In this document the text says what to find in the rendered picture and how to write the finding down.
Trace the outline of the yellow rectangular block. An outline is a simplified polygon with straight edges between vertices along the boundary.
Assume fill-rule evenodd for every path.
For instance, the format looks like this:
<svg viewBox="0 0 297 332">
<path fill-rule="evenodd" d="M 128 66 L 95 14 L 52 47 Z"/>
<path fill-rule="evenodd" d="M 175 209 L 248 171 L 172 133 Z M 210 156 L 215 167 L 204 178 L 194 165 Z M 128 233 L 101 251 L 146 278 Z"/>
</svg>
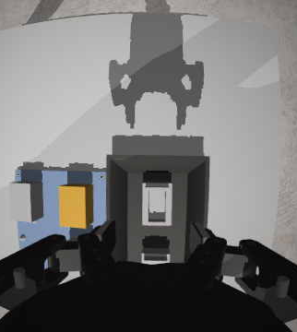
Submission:
<svg viewBox="0 0 297 332">
<path fill-rule="evenodd" d="M 93 221 L 93 184 L 59 185 L 60 226 L 86 229 Z"/>
</svg>

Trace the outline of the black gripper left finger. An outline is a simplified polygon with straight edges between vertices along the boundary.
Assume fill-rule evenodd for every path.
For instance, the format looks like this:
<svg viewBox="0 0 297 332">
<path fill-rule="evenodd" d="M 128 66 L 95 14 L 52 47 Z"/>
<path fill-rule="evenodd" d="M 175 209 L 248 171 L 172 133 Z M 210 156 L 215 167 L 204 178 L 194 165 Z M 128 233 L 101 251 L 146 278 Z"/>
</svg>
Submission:
<svg viewBox="0 0 297 332">
<path fill-rule="evenodd" d="M 57 286 L 71 271 L 85 275 L 87 282 L 126 280 L 112 256 L 115 243 L 115 220 L 106 220 L 90 233 L 79 235 L 76 242 L 52 234 L 1 259 L 0 319 L 37 292 Z"/>
</svg>

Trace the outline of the white rectangular part with pocket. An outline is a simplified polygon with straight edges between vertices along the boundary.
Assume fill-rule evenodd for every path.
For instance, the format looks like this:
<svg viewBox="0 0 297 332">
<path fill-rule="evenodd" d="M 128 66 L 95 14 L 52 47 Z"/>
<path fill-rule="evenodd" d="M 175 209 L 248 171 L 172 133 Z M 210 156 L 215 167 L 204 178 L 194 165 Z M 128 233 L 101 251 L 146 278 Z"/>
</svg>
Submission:
<svg viewBox="0 0 297 332">
<path fill-rule="evenodd" d="M 172 182 L 143 183 L 142 225 L 172 226 Z"/>
<path fill-rule="evenodd" d="M 142 263 L 149 264 L 149 265 L 170 263 L 170 249 L 169 248 L 143 248 Z"/>
</svg>

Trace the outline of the white rectangular block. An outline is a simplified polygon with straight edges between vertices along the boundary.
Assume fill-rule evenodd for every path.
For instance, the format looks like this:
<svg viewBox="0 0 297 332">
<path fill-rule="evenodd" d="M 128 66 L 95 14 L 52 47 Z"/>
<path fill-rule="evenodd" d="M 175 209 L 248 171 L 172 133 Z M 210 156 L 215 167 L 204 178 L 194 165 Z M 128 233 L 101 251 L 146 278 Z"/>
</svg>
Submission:
<svg viewBox="0 0 297 332">
<path fill-rule="evenodd" d="M 68 240 L 68 242 L 76 242 L 77 238 L 71 238 Z M 76 277 L 80 277 L 79 271 L 71 271 L 68 272 L 68 276 L 65 278 L 66 281 L 69 281 L 70 279 L 75 279 Z"/>
</svg>

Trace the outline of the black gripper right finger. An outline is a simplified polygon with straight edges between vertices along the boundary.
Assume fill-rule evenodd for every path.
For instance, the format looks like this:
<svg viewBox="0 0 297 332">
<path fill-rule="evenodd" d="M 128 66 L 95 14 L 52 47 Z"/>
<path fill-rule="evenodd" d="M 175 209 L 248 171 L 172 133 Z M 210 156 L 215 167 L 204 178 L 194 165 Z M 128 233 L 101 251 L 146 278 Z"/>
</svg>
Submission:
<svg viewBox="0 0 297 332">
<path fill-rule="evenodd" d="M 172 283 L 212 289 L 215 279 L 235 277 L 248 295 L 267 304 L 280 321 L 297 332 L 296 264 L 251 239 L 241 240 L 239 246 L 227 245 L 227 240 L 215 237 L 200 222 L 191 222 L 189 244 L 192 254 L 174 272 Z"/>
</svg>

